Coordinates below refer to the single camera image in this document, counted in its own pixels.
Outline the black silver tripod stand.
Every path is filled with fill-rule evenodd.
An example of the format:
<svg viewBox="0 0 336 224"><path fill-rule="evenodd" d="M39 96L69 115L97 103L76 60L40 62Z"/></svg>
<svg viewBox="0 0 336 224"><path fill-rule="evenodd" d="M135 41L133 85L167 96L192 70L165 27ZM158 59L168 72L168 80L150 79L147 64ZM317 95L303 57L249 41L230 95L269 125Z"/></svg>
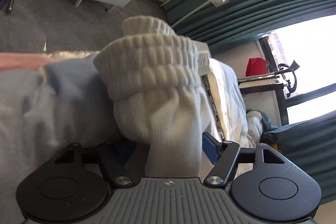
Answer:
<svg viewBox="0 0 336 224"><path fill-rule="evenodd" d="M238 79L239 89L243 95L287 89L286 96L289 98L297 90L295 72L299 68L295 60L291 65L281 63L271 73Z"/></svg>

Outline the teal curtain right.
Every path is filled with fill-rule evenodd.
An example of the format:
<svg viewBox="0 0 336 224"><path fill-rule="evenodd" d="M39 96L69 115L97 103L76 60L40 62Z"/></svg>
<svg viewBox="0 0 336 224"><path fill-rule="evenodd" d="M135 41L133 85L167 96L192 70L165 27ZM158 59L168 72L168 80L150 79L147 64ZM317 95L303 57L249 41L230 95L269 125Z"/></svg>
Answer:
<svg viewBox="0 0 336 224"><path fill-rule="evenodd" d="M261 143L266 143L318 182L322 203L336 194L335 111L307 121L277 127L262 113Z"/></svg>

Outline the cream white sweatpants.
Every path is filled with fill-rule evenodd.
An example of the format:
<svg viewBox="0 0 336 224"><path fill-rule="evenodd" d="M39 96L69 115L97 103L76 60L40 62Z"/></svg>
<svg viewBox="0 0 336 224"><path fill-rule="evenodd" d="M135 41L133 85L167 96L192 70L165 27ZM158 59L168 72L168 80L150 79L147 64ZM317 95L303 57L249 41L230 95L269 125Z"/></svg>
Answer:
<svg viewBox="0 0 336 224"><path fill-rule="evenodd" d="M199 176L202 135L215 129L202 87L209 54L159 18L133 16L122 29L93 60L120 131L149 146L147 176Z"/></svg>

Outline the pink pastel bed sheet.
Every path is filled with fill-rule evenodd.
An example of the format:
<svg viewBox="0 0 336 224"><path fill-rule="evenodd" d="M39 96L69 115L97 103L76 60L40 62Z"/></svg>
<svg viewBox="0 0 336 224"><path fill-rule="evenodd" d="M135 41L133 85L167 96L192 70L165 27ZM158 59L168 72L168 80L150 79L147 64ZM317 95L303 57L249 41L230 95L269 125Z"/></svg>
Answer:
<svg viewBox="0 0 336 224"><path fill-rule="evenodd" d="M246 108L233 69L210 58L214 136L248 146ZM114 139L106 86L92 56L53 62L41 55L3 55L1 69L1 223L21 223L19 183L69 143L93 147Z"/></svg>

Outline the teal curtain left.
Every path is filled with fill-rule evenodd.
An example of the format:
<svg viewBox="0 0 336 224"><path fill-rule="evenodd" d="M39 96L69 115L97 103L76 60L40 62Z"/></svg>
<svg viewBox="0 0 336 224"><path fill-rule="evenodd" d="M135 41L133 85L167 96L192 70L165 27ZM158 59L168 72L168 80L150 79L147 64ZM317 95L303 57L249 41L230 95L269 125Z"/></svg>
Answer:
<svg viewBox="0 0 336 224"><path fill-rule="evenodd" d="M175 32L220 53L292 24L335 14L335 0L172 0L163 6Z"/></svg>

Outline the window frame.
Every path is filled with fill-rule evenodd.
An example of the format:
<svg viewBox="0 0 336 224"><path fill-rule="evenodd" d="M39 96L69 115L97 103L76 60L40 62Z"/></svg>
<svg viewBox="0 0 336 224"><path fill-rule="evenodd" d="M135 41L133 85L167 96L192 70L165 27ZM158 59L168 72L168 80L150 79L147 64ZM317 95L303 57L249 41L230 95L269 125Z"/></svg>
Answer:
<svg viewBox="0 0 336 224"><path fill-rule="evenodd" d="M278 28L267 37L271 59L285 73L289 123L335 111L335 16L324 16Z"/></svg>

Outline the teal curtain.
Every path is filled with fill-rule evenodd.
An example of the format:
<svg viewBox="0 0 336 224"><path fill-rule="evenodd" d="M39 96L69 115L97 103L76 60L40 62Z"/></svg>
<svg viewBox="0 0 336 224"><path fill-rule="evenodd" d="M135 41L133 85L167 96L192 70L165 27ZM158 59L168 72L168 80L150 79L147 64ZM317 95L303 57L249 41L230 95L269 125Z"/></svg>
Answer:
<svg viewBox="0 0 336 224"><path fill-rule="evenodd" d="M335 0L172 0L163 6L175 32L220 53L292 24L335 14Z"/></svg>
<svg viewBox="0 0 336 224"><path fill-rule="evenodd" d="M262 113L261 143L266 143L318 182L322 203L336 194L335 111L307 121L277 127Z"/></svg>

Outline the pile of clothes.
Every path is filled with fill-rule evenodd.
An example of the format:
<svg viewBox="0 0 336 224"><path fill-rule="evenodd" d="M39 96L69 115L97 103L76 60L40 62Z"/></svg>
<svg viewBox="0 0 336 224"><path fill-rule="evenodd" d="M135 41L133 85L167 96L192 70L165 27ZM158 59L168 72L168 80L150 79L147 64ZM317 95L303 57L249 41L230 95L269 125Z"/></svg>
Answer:
<svg viewBox="0 0 336 224"><path fill-rule="evenodd" d="M270 132L278 129L278 126L273 124L271 119L263 112L248 111L246 118L248 125L248 146L255 148L258 143L266 143L274 147L276 143Z"/></svg>

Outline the red bag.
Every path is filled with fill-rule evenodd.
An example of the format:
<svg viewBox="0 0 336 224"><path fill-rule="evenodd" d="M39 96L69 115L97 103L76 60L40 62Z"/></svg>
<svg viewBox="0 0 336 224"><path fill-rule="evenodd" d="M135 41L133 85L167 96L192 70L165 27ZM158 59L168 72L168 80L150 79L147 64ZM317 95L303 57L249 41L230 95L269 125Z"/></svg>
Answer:
<svg viewBox="0 0 336 224"><path fill-rule="evenodd" d="M263 75L268 73L268 61L257 57L257 58L250 58L248 60L247 68L245 71L245 76L256 76L256 75Z"/></svg>

